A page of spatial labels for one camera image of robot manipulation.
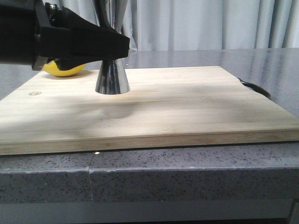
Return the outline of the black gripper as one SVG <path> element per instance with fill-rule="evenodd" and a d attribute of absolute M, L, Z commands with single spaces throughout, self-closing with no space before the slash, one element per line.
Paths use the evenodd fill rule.
<path fill-rule="evenodd" d="M 0 62 L 60 70 L 128 56 L 129 38 L 41 0 L 0 2 Z"/>

